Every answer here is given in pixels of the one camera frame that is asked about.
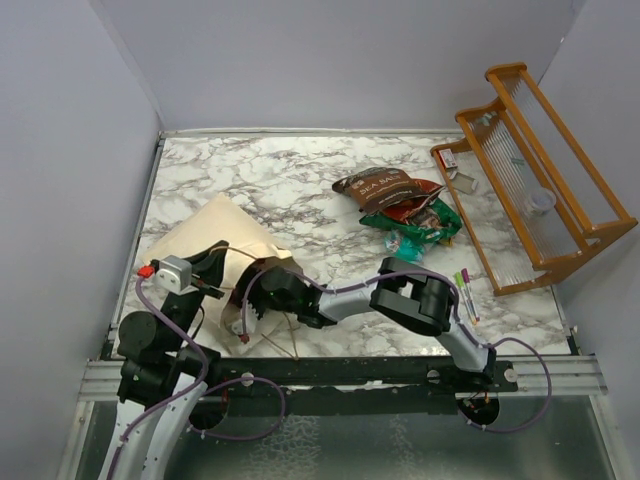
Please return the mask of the beige paper bag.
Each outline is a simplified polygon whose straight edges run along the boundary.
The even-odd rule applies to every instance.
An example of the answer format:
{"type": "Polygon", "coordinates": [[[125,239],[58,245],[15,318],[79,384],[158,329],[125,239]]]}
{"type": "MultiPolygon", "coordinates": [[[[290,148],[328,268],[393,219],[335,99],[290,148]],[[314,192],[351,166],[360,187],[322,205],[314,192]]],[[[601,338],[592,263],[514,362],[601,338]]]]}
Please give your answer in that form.
{"type": "Polygon", "coordinates": [[[251,311],[241,318],[240,285],[259,270],[281,266],[300,272],[293,254],[249,214],[223,194],[215,196],[186,220],[141,253],[144,264],[168,256],[188,259],[202,254],[206,260],[224,261],[220,299],[204,300],[204,327],[198,343],[233,356],[256,356],[258,345],[279,328],[287,328],[289,315],[266,313],[257,320],[251,311]]]}

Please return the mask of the dark brown chocolate packet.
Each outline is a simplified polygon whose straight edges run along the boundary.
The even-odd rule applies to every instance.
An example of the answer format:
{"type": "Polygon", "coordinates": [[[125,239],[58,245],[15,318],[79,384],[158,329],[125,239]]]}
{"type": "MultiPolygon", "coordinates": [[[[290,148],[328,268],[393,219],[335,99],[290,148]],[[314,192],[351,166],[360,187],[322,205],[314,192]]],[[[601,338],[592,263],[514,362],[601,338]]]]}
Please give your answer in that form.
{"type": "Polygon", "coordinates": [[[391,167],[372,167],[349,175],[334,182],[332,190],[352,198],[366,214],[380,212],[422,192],[405,171],[391,167]]]}

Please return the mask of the red doritos bag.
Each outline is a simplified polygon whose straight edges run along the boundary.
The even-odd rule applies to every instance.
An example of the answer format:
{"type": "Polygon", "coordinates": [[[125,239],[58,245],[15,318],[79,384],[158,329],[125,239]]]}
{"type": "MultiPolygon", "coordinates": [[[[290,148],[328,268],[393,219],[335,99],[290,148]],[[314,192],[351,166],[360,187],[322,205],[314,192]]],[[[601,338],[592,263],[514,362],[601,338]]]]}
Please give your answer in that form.
{"type": "Polygon", "coordinates": [[[423,208],[429,207],[444,189],[443,185],[431,180],[415,179],[415,183],[421,189],[421,192],[417,196],[385,208],[382,213],[386,217],[399,223],[409,224],[410,219],[423,208]]]}

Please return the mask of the green crisps bag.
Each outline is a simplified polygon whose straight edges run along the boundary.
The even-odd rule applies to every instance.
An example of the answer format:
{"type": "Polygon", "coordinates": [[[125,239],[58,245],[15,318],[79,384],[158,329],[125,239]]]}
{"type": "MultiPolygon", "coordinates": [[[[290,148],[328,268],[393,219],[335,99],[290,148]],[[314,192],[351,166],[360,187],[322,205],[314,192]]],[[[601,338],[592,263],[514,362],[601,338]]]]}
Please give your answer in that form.
{"type": "Polygon", "coordinates": [[[359,223],[384,231],[397,230],[422,245],[449,241],[462,228],[460,216],[439,198],[413,216],[409,224],[396,222],[382,211],[363,216],[359,223]]]}

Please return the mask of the teal snack packet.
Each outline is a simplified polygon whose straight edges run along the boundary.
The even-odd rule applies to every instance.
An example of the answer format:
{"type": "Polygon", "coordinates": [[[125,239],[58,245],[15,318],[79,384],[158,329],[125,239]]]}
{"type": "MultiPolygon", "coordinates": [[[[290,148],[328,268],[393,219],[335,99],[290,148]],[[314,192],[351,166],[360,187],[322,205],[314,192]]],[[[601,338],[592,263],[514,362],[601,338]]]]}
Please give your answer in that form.
{"type": "Polygon", "coordinates": [[[425,254],[425,248],[422,244],[397,230],[387,233],[385,247],[392,256],[410,263],[421,263],[425,254]]]}

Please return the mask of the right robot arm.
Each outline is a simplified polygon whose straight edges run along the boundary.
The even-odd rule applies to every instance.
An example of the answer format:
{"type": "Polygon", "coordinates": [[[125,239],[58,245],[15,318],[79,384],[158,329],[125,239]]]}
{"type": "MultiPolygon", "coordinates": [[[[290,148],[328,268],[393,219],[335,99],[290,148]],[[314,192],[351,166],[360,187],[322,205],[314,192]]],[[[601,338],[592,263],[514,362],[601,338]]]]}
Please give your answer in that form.
{"type": "Polygon", "coordinates": [[[341,287],[317,283],[280,266],[251,266],[232,298],[241,309],[243,340],[249,339],[250,322],[269,311],[293,314],[315,329],[378,312],[414,334],[435,338],[452,357],[467,389],[481,391],[496,376],[495,348],[460,318],[456,285],[444,275],[394,257],[382,261],[376,276],[341,287]]]}

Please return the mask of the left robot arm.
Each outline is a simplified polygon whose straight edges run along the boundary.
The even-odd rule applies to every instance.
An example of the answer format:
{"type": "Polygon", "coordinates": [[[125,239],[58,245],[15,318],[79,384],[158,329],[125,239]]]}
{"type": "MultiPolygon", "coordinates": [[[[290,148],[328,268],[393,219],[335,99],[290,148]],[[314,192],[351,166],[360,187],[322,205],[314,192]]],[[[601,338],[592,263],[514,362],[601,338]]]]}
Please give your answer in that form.
{"type": "Polygon", "coordinates": [[[229,244],[181,258],[153,259],[137,272],[144,309],[121,321],[123,357],[114,431],[102,479],[162,479],[176,443],[201,395],[220,385],[217,351],[188,331],[206,297],[220,299],[229,244]]]}

